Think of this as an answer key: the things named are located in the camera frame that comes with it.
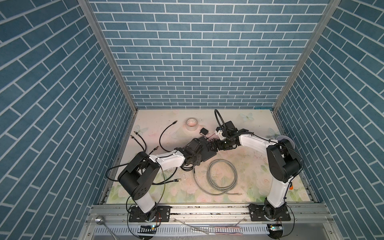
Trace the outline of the black network switch box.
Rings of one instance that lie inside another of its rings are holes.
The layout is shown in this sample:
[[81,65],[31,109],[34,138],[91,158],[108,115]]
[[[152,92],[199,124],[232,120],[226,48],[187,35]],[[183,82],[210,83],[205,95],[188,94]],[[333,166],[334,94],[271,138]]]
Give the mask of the black network switch box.
[[201,162],[205,162],[217,155],[217,152],[212,150],[212,144],[208,140],[206,140],[206,138],[201,137],[201,138],[196,138],[196,140],[199,142],[199,144],[202,147],[200,151]]

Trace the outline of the black power adapter with cord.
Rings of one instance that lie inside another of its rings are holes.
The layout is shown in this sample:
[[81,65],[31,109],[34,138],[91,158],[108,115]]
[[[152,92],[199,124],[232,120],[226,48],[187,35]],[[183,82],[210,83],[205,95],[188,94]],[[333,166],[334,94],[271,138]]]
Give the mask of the black power adapter with cord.
[[208,142],[213,142],[215,140],[218,140],[219,138],[217,137],[215,131],[209,131],[206,128],[201,128],[200,130],[200,140],[208,141]]

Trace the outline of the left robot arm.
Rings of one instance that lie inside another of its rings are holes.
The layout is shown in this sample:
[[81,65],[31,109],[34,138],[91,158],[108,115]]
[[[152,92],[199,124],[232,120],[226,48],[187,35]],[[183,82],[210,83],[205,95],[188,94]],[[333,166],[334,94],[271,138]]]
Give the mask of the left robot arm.
[[120,172],[118,182],[142,213],[147,214],[157,206],[149,190],[159,171],[190,165],[198,166],[216,154],[212,144],[204,138],[194,138],[186,146],[161,155],[139,152]]

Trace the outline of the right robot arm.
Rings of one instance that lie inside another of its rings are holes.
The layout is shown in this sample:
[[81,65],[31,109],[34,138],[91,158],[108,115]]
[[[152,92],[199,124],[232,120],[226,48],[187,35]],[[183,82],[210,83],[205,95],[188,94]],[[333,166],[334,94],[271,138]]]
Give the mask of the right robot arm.
[[211,144],[216,152],[243,146],[267,155],[273,181],[264,211],[269,215],[284,211],[290,184],[303,169],[303,158],[295,151],[294,141],[287,136],[278,136],[275,140],[259,137],[246,129],[238,130],[231,121],[217,127],[215,135],[219,138]]

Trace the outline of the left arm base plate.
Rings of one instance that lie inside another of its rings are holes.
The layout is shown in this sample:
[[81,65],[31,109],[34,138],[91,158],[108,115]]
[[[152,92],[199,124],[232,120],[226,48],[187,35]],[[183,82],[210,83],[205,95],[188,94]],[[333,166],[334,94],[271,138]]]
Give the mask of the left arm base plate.
[[130,214],[130,223],[169,222],[171,214],[170,206],[157,206],[148,213],[144,213],[138,206],[135,205],[131,205],[128,210]]

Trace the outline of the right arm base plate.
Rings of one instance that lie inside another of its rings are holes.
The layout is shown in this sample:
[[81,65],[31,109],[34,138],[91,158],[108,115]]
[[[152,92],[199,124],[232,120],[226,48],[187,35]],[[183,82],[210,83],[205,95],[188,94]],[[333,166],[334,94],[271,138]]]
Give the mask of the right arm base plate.
[[290,221],[291,216],[288,211],[287,204],[283,204],[279,208],[273,208],[270,204],[267,205],[248,205],[250,218],[252,222],[262,221]]

